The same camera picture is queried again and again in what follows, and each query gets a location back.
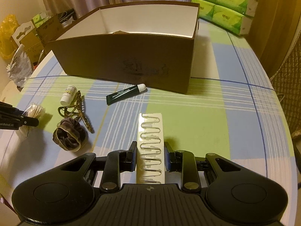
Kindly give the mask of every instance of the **quilted fabric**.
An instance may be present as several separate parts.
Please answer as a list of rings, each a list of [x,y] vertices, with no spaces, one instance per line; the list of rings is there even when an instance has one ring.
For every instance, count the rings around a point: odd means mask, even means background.
[[[301,36],[280,69],[271,78],[278,94],[292,139],[301,135]]]

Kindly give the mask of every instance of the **yellow plastic bag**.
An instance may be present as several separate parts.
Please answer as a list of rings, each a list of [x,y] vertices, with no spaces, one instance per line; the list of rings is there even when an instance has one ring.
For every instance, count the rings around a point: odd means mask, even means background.
[[[13,39],[12,34],[19,27],[15,15],[7,15],[0,26],[0,55],[3,59],[11,59],[18,46]]]

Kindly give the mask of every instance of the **small plastic bottle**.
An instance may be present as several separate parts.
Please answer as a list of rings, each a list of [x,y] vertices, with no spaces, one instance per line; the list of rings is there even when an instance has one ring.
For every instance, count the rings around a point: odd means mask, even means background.
[[[62,106],[70,105],[72,100],[74,99],[76,92],[77,92],[77,89],[75,86],[68,85],[61,98],[61,105]]]

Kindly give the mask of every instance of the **table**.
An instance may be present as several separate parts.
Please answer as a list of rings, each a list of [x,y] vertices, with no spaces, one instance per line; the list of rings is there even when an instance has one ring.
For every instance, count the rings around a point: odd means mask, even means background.
[[[85,112],[95,132],[78,152],[61,149],[52,133],[67,85],[85,95]],[[127,149],[136,140],[137,116],[162,113],[164,141],[174,149],[204,157],[214,152],[282,185],[289,203],[282,217],[293,226],[297,206],[296,164],[288,126],[272,85],[244,38],[200,20],[187,95],[148,89],[144,94],[106,105],[106,95],[128,84],[67,76],[53,54],[34,71],[21,94],[19,109],[30,103],[46,108],[40,126],[20,143],[15,131],[0,130],[0,191],[10,200],[20,182],[86,152],[97,156]],[[135,175],[122,173],[122,182]]]

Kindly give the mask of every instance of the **wooden panel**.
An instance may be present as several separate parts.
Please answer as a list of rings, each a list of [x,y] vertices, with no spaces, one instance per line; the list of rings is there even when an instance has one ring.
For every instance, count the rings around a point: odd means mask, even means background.
[[[301,0],[259,0],[247,41],[271,77],[290,47],[301,14]]]

